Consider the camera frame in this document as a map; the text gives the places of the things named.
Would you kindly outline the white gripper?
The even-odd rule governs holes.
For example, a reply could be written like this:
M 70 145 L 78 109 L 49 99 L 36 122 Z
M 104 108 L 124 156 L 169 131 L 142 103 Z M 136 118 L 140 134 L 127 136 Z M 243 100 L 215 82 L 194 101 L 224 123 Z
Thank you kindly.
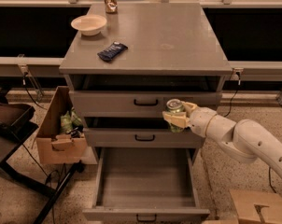
M 163 111 L 163 119 L 179 128 L 187 128 L 189 124 L 193 133 L 206 137 L 207 126 L 211 119 L 217 115 L 217 112 L 207 107 L 198 107 L 194 103 L 182 102 L 182 104 L 185 112 L 172 113 Z

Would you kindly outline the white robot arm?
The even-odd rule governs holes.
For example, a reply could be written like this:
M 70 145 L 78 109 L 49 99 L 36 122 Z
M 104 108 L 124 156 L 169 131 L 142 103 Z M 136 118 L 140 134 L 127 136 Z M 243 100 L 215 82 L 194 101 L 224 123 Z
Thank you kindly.
M 252 163 L 264 161 L 282 179 L 282 143 L 258 122 L 242 119 L 235 122 L 208 107 L 178 100 L 182 112 L 163 111 L 163 119 L 181 129 L 210 138 L 231 158 Z

